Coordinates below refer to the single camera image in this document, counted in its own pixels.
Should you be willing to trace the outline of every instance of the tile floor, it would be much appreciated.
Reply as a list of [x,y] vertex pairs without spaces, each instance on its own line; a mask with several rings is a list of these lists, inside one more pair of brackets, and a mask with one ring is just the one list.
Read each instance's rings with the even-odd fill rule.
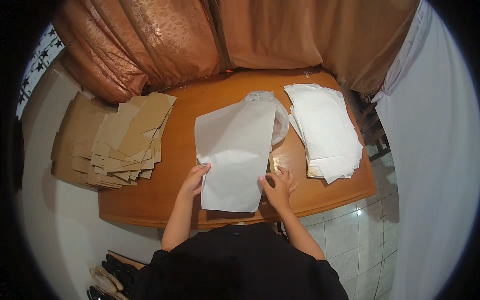
[[[371,156],[375,150],[367,146],[367,152]],[[395,271],[399,207],[391,153],[371,166],[375,195],[300,218],[350,300],[388,300]]]

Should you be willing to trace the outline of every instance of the brown curtain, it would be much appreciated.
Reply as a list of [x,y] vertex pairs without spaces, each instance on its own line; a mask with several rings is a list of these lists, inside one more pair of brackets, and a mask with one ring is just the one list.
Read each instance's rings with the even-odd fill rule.
[[53,22],[62,65],[110,103],[219,72],[200,0],[67,0]]
[[217,0],[232,65],[322,64],[372,94],[407,35],[419,0]]

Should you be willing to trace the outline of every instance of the white wall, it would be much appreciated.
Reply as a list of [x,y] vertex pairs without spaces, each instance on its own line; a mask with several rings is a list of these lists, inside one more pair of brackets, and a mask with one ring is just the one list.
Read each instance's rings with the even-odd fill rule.
[[105,260],[107,250],[149,262],[160,243],[155,228],[101,220],[95,190],[50,174],[55,133],[79,87],[59,65],[47,72],[22,116],[25,168],[23,191],[18,195],[19,218],[35,259],[59,297],[88,299],[88,269]]

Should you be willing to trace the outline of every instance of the hand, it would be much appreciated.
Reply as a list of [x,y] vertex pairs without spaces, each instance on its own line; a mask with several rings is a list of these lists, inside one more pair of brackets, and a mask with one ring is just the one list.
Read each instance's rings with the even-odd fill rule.
[[277,212],[290,209],[290,203],[288,202],[290,194],[297,188],[298,182],[293,180],[292,171],[286,170],[283,167],[278,167],[282,172],[282,178],[275,173],[266,173],[266,177],[273,179],[275,187],[272,188],[267,180],[260,176],[258,180],[264,187],[264,191],[267,195],[268,201],[276,209]]
[[204,167],[196,165],[193,167],[181,185],[179,194],[184,192],[196,196],[202,191],[202,176],[205,175],[211,168],[212,164],[208,163]]

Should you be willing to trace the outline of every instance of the wooden chair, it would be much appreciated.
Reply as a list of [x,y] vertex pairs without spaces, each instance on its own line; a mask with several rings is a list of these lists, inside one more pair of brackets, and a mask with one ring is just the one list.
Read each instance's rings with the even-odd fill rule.
[[377,147],[378,153],[369,156],[371,162],[390,152],[390,145],[388,144],[385,130],[375,110],[376,106],[376,102],[369,103],[357,120],[365,145],[374,145]]

